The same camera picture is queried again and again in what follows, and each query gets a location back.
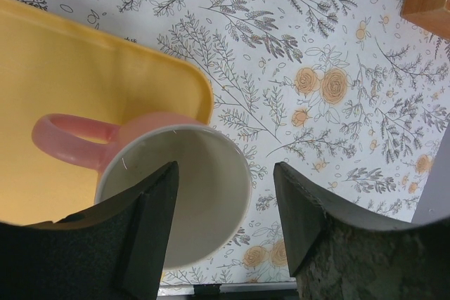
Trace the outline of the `cream mug pink handle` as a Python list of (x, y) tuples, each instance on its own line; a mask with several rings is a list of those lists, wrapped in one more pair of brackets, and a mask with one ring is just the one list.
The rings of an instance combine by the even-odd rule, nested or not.
[(32, 130), (47, 155), (98, 174), (100, 203), (142, 181), (168, 162), (179, 166), (179, 189), (165, 270), (196, 264), (237, 232), (251, 197), (251, 174), (227, 136), (185, 115), (152, 112), (124, 125), (49, 114)]

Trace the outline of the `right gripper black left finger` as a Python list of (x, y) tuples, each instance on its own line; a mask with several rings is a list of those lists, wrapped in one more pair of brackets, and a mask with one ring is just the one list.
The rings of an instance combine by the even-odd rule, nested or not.
[(58, 222), (1, 224), (2, 299), (155, 299), (179, 189), (169, 162)]

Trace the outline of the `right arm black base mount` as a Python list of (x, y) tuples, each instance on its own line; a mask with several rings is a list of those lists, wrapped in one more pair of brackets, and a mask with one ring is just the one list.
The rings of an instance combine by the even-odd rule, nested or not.
[(194, 295), (195, 296), (216, 296), (220, 294), (221, 284), (203, 284), (194, 285)]

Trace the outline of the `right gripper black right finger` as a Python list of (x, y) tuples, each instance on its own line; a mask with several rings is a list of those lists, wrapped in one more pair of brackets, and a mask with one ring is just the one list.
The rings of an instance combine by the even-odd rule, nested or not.
[(364, 209), (285, 162), (274, 185), (301, 299), (448, 299), (449, 219), (417, 225)]

